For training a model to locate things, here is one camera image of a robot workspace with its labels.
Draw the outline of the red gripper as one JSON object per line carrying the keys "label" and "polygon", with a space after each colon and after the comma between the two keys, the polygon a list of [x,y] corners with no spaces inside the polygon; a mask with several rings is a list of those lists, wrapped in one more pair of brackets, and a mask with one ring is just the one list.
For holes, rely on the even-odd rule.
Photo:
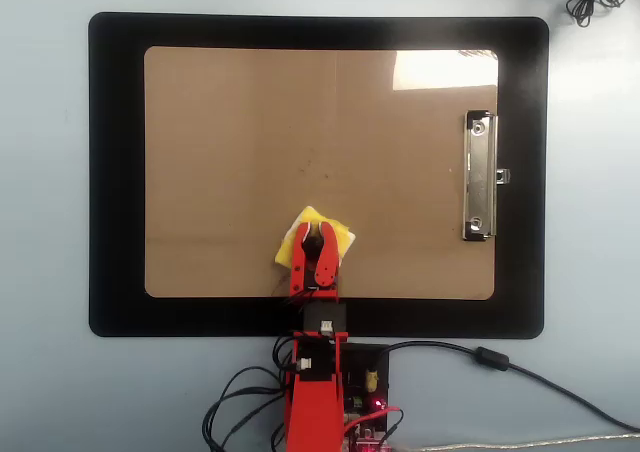
{"label": "red gripper", "polygon": [[288,303],[302,304],[310,300],[338,301],[339,249],[332,225],[319,224],[322,247],[318,253],[315,275],[306,275],[306,253],[304,242],[311,230],[310,222],[302,222],[296,229],[292,249],[290,295]]}

